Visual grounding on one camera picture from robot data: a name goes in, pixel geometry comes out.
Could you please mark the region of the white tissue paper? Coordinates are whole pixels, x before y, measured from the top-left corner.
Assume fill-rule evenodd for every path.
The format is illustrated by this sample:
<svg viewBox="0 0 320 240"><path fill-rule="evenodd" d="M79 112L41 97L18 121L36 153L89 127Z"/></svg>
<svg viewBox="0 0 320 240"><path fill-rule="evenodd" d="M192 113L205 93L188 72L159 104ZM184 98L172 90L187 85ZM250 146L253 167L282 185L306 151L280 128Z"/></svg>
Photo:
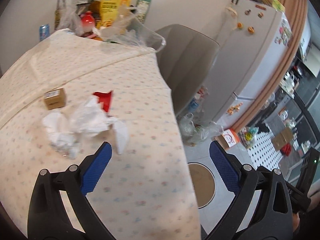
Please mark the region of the white tissue paper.
<svg viewBox="0 0 320 240"><path fill-rule="evenodd" d="M112 129L116 117L107 114L94 95L74 107L69 115L55 109L43 119L50 144L61 154L75 159L84 138L91 139Z"/></svg>

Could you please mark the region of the red paper scrap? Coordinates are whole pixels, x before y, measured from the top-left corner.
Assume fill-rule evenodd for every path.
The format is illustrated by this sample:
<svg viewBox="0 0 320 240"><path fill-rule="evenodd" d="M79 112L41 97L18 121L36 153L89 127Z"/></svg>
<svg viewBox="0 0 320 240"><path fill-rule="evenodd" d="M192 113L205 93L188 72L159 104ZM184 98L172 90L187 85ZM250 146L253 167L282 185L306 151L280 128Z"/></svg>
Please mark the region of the red paper scrap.
<svg viewBox="0 0 320 240"><path fill-rule="evenodd" d="M107 93L94 92L93 95L98 98L98 102L101 104L102 109L108 113L111 105L113 91Z"/></svg>

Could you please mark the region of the small brown cardboard box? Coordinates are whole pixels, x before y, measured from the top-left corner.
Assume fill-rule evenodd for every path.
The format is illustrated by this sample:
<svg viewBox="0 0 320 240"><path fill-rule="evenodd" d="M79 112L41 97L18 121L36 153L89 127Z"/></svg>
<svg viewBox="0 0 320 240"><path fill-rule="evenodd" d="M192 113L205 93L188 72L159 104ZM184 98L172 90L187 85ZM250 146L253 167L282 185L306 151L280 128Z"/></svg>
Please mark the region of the small brown cardboard box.
<svg viewBox="0 0 320 240"><path fill-rule="evenodd" d="M44 104L48 110L65 107L66 101L67 97L63 88L51 90L44 94Z"/></svg>

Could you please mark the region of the round white trash bin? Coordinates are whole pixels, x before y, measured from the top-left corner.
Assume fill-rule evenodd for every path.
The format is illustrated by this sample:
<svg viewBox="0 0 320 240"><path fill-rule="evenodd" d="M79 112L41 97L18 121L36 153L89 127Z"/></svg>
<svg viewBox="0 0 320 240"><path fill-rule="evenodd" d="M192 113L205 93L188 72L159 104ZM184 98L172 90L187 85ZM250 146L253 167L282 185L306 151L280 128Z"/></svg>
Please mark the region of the round white trash bin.
<svg viewBox="0 0 320 240"><path fill-rule="evenodd" d="M189 163L188 167L197 205L199 209L202 209L208 206L215 196L215 178L212 171L201 163Z"/></svg>

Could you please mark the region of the white bag of trash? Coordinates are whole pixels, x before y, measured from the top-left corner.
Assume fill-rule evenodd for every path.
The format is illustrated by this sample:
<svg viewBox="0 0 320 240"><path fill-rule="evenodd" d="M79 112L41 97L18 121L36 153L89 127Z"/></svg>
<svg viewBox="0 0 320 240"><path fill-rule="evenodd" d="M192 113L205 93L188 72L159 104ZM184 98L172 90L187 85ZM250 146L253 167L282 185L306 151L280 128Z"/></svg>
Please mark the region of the white bag of trash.
<svg viewBox="0 0 320 240"><path fill-rule="evenodd" d="M188 113L202 113L203 104L207 96L208 89L204 86L201 86L192 98L191 102L189 102L189 105L187 107Z"/></svg>

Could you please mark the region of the colourful toy bag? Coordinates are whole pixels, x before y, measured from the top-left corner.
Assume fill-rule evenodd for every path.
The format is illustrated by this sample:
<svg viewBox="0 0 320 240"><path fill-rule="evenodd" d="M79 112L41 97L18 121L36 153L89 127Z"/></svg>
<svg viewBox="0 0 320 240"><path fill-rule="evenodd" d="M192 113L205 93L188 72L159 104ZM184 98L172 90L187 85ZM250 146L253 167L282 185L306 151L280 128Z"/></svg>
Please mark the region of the colourful toy bag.
<svg viewBox="0 0 320 240"><path fill-rule="evenodd" d="M252 148L255 145L258 131L259 128L257 127L244 127L238 133L241 143L246 149Z"/></svg>

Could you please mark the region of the plastic bag of bottles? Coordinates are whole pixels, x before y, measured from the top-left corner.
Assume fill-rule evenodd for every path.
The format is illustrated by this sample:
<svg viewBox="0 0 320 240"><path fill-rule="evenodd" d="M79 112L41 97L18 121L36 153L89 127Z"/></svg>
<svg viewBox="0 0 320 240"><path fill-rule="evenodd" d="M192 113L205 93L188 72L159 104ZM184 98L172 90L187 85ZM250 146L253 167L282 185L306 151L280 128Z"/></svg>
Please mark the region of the plastic bag of bottles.
<svg viewBox="0 0 320 240"><path fill-rule="evenodd" d="M220 136L224 129L213 121L202 123L194 118L193 113L187 113L178 121L180 134L184 144L195 146L207 138Z"/></svg>

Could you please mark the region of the grey upholstered chair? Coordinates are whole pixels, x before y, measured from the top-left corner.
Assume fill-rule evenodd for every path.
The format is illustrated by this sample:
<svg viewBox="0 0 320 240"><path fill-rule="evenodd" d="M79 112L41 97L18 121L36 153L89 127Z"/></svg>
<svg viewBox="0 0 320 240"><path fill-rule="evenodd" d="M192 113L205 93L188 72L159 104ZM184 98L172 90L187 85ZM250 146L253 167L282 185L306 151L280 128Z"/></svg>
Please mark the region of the grey upholstered chair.
<svg viewBox="0 0 320 240"><path fill-rule="evenodd" d="M165 47L157 54L157 62L171 89L174 113L178 116L212 69L220 45L203 33L180 24L167 25L156 33L166 41Z"/></svg>

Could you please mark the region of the white refrigerator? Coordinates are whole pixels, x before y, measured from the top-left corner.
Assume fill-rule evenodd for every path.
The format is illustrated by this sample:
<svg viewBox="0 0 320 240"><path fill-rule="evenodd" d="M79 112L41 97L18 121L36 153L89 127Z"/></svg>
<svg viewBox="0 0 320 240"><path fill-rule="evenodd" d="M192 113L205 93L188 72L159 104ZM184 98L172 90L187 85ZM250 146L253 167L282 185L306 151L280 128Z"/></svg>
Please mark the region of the white refrigerator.
<svg viewBox="0 0 320 240"><path fill-rule="evenodd" d="M208 96L202 122L228 129L257 100L270 82L292 37L285 13L252 0L234 0L238 13L235 30L225 21L216 38L220 51L203 85Z"/></svg>

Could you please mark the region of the clear plastic bag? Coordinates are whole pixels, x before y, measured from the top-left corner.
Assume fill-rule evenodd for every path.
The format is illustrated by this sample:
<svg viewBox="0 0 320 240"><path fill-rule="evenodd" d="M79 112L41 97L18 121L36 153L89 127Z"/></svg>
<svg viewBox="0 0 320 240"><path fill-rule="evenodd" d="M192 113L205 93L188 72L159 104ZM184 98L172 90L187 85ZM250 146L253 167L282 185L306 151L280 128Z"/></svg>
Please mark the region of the clear plastic bag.
<svg viewBox="0 0 320 240"><path fill-rule="evenodd" d="M93 28L93 33L105 42L149 47L155 52L161 51L167 44L165 38L142 24L131 9L134 7L121 5L111 26Z"/></svg>
<svg viewBox="0 0 320 240"><path fill-rule="evenodd" d="M57 0L55 11L55 30L69 29L77 36L82 36L84 30L81 19L77 14L74 0Z"/></svg>

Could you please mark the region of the blue drink can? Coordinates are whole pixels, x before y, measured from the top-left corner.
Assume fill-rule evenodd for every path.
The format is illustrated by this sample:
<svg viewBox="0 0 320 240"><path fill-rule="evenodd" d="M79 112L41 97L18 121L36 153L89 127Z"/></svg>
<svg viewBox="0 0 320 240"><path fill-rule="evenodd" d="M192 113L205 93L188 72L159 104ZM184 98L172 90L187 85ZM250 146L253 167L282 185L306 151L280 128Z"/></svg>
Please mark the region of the blue drink can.
<svg viewBox="0 0 320 240"><path fill-rule="evenodd" d="M39 27L39 39L40 41L45 40L50 36L50 26L49 24L44 24Z"/></svg>

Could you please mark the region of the white mesh hanging bag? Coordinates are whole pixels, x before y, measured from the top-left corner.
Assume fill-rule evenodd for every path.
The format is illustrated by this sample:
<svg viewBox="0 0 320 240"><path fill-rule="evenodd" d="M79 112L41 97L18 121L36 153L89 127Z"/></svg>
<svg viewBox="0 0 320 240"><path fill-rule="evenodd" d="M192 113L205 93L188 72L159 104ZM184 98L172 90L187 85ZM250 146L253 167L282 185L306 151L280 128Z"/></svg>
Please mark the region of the white mesh hanging bag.
<svg viewBox="0 0 320 240"><path fill-rule="evenodd" d="M227 6L226 10L226 20L225 23L229 30L235 30L238 23L238 13L232 6Z"/></svg>

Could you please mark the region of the clear plastic bag left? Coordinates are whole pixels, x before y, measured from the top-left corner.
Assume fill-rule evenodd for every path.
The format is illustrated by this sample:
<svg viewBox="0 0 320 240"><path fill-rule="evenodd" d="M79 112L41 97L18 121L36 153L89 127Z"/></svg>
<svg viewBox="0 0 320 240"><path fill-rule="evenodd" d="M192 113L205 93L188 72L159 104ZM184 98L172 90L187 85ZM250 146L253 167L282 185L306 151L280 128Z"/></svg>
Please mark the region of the clear plastic bag left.
<svg viewBox="0 0 320 240"><path fill-rule="evenodd" d="M55 11L55 30L69 29L77 36L82 36L84 30L81 19L77 14L74 0L57 0Z"/></svg>

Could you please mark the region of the yellow snack bag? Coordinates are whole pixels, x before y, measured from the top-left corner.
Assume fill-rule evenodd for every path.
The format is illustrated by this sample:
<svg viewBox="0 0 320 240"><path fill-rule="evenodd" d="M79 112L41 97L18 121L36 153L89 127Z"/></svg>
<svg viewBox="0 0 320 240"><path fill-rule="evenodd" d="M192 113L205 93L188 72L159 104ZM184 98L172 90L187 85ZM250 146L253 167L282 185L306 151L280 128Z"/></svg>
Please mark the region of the yellow snack bag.
<svg viewBox="0 0 320 240"><path fill-rule="evenodd" d="M122 5L129 7L131 5L131 0L100 0L100 21L97 23L96 28L110 27L116 20L119 8Z"/></svg>

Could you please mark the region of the green tall box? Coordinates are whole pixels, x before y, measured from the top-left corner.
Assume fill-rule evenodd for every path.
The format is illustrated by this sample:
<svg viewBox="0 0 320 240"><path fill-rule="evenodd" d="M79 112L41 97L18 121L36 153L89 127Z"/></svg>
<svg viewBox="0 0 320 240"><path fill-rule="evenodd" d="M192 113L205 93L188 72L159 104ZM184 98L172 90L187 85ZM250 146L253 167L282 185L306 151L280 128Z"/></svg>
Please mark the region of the green tall box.
<svg viewBox="0 0 320 240"><path fill-rule="evenodd" d="M140 23L144 23L152 0L137 0L135 16Z"/></svg>

